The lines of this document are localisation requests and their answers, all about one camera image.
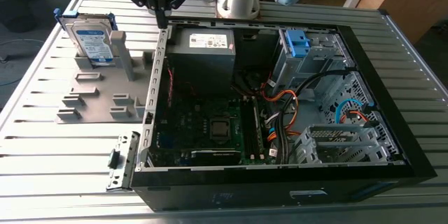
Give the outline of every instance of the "metal bracket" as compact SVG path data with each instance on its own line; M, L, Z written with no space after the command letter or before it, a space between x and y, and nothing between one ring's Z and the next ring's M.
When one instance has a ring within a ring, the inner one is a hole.
M108 161L110 182L107 191L128 191L131 189L131 178L135 167L135 156L138 152L140 134L130 132L119 136L119 141L112 149Z

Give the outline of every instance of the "blue cable loop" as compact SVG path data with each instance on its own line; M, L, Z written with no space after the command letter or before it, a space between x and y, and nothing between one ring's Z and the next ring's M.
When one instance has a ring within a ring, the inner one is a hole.
M342 110L343 110L344 104L348 103L348 102L356 102L360 106L363 106L363 103L359 100L356 100L356 99L346 99L338 105L336 112L335 112L335 123L339 123L339 120L342 118Z

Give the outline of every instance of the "hard drive label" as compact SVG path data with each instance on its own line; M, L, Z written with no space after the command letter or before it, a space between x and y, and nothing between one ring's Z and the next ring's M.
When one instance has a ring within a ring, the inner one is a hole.
M100 30L78 30L76 34L90 59L95 62L112 61L112 51L108 44L104 43L104 32Z

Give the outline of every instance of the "blue drive bay latch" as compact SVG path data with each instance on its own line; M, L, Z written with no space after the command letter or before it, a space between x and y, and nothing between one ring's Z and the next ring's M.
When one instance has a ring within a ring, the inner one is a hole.
M304 58L310 52L310 39L303 30L287 30L287 39L292 57Z

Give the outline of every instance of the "sticker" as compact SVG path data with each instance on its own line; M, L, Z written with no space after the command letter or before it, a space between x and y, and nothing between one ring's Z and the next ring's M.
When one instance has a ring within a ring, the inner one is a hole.
M190 47L227 48L227 46L227 36L224 34L190 35Z
M278 150L270 149L270 156L276 157L278 156Z
M108 44L104 43L104 32L100 30L79 30L76 33L90 59L100 63L112 61L112 51Z
M267 83L270 84L271 87L275 86L275 82L271 79L267 81Z
M302 191L290 191L290 196L295 199L295 196L303 195L328 195L323 190L302 190Z

